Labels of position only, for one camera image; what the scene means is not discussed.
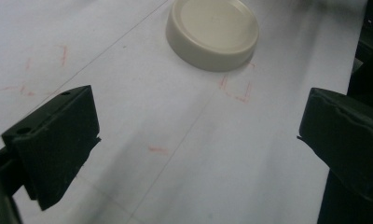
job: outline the plastic lid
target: plastic lid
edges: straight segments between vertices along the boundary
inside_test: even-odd
[[[219,72],[252,56],[259,29],[254,14],[239,0],[176,0],[166,36],[186,62]]]

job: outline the screw hole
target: screw hole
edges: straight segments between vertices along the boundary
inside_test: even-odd
[[[31,128],[22,128],[16,131],[17,134],[26,134],[29,133],[32,129]]]

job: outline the round lid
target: round lid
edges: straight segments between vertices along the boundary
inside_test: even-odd
[[[210,71],[227,71],[245,63],[258,33],[256,17],[239,0],[176,0],[166,28],[178,56]]]

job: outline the circular container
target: circular container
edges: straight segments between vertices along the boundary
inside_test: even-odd
[[[175,0],[167,40],[186,62],[209,71],[229,71],[253,54],[259,28],[239,0]]]

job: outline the white table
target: white table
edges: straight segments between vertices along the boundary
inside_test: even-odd
[[[366,0],[243,0],[260,37],[228,73],[172,51],[172,2],[0,0],[0,134],[91,85],[103,139],[49,210],[14,195],[24,223],[316,222],[328,168],[298,126],[311,87],[346,92]]]

